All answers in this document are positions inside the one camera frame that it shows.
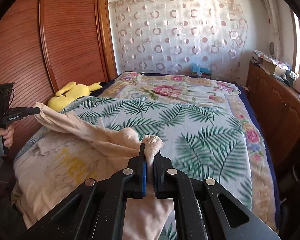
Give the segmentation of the person's left hand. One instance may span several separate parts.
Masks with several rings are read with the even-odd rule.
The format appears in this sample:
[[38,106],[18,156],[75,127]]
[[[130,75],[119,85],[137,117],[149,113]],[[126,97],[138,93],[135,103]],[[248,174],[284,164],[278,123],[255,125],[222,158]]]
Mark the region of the person's left hand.
[[8,126],[6,129],[0,128],[0,137],[3,137],[4,145],[7,148],[10,148],[13,144],[13,134],[14,134],[13,125]]

